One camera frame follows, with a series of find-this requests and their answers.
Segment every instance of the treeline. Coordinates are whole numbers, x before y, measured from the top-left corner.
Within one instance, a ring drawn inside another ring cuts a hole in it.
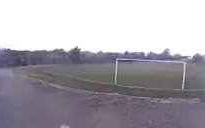
[[[109,63],[114,62],[115,58],[131,58],[131,59],[148,59],[148,60],[183,60],[188,56],[180,54],[171,55],[170,49],[165,49],[162,53],[150,52],[89,52],[81,51],[75,47],[69,51],[63,49],[55,49],[52,51],[21,51],[11,49],[0,50],[0,67],[41,65],[41,64],[63,64],[63,63]],[[195,59],[199,60],[200,55],[196,54]]]

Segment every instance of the paved path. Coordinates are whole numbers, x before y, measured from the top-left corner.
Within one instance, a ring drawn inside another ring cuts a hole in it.
[[[59,90],[0,69],[0,128],[205,128],[205,103]]]

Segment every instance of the tree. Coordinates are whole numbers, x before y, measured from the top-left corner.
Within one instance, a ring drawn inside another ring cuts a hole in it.
[[[75,64],[81,63],[80,52],[81,52],[81,49],[78,48],[77,46],[69,51],[69,58],[73,63]]]
[[[202,62],[204,60],[203,56],[200,55],[200,54],[195,54],[193,57],[192,57],[192,61],[193,62]]]

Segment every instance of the soccer goal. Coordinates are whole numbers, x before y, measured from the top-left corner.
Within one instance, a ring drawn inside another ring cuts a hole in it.
[[[139,62],[146,62],[146,63],[168,63],[168,64],[180,64],[182,67],[179,68],[180,74],[182,74],[182,82],[181,82],[181,89],[184,90],[185,88],[185,77],[186,77],[186,62],[183,61],[164,61],[164,60],[143,60],[143,59],[127,59],[127,58],[116,58],[115,59],[115,71],[114,71],[114,84],[118,85],[119,79],[119,63],[120,62],[131,62],[131,63],[139,63]]]

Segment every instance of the distant tree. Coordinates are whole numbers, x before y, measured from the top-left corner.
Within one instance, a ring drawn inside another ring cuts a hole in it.
[[[195,54],[193,57],[192,57],[192,61],[193,62],[202,62],[204,60],[203,56],[200,55],[200,54]]]
[[[75,47],[69,51],[69,58],[73,63],[76,63],[76,64],[81,63],[80,52],[81,52],[81,49],[78,47]]]
[[[173,60],[181,60],[181,59],[183,59],[183,56],[180,55],[180,54],[174,54],[174,55],[172,56],[172,58],[173,58]]]
[[[150,53],[148,53],[148,54],[146,55],[146,59],[148,59],[148,60],[154,60],[154,59],[156,58],[156,55],[157,55],[157,54],[155,54],[155,53],[153,53],[153,52],[150,52]]]
[[[124,56],[128,56],[129,52],[128,51],[125,51],[124,52]]]

